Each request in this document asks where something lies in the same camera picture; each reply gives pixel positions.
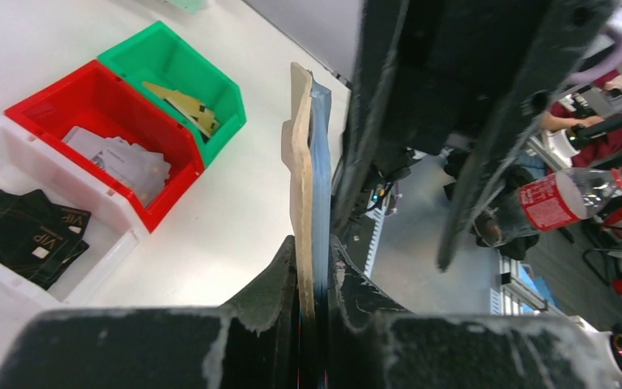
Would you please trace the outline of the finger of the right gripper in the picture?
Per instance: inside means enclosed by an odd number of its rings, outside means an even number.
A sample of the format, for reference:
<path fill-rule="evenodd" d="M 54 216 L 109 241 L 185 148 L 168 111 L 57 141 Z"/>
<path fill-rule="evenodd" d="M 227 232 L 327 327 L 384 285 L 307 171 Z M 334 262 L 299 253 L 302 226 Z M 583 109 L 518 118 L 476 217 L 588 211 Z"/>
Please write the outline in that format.
<path fill-rule="evenodd" d="M 566 89 L 594 81 L 620 62 L 615 47 L 601 62 L 585 58 L 600 35 L 620 42 L 617 1 L 495 1 L 481 15 L 471 65 L 487 112 L 454 191 L 437 254 L 447 271 L 462 235 L 491 200 L 503 171 L 533 135 L 543 111 Z"/>
<path fill-rule="evenodd" d="M 331 208 L 333 226 L 347 224 L 373 160 L 398 67 L 398 43 L 408 7 L 408 1 L 364 2 L 342 139 L 342 166 Z"/>

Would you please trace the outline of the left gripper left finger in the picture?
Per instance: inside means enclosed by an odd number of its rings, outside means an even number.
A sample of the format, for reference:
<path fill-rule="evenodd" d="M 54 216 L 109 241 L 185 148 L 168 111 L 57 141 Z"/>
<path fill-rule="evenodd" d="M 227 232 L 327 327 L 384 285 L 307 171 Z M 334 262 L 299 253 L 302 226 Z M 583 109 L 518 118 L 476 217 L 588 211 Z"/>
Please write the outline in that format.
<path fill-rule="evenodd" d="M 295 241 L 217 307 L 38 314 L 0 365 L 0 388 L 294 388 Z"/>

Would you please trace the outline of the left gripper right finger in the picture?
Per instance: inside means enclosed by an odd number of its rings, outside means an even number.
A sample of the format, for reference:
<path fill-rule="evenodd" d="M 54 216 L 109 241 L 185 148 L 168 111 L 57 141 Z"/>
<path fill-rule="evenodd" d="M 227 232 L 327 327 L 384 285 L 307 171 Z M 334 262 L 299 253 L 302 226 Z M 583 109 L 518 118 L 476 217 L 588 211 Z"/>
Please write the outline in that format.
<path fill-rule="evenodd" d="M 330 240 L 330 388 L 614 388 L 606 332 L 553 314 L 415 314 Z"/>

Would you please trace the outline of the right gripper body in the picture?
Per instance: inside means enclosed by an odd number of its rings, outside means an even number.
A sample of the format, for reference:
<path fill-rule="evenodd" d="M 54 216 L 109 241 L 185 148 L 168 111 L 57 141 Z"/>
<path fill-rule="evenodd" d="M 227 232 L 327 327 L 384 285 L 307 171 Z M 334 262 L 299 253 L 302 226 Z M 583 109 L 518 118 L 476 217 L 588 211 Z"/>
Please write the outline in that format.
<path fill-rule="evenodd" d="M 423 152 L 453 134 L 477 140 L 487 112 L 471 65 L 481 15 L 500 15 L 495 1 L 408 1 L 397 70 L 373 159 L 390 146 Z"/>

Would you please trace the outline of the beige card holder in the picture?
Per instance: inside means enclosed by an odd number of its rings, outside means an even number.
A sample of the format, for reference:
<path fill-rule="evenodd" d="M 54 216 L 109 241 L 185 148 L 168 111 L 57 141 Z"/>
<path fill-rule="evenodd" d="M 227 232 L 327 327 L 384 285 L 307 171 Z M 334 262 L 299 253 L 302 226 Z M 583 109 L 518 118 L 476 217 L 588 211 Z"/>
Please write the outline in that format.
<path fill-rule="evenodd" d="M 290 64 L 291 118 L 283 123 L 281 158 L 290 171 L 290 221 L 296 244 L 296 269 L 303 318 L 315 319 L 313 298 L 313 162 L 309 149 L 313 77 Z"/>

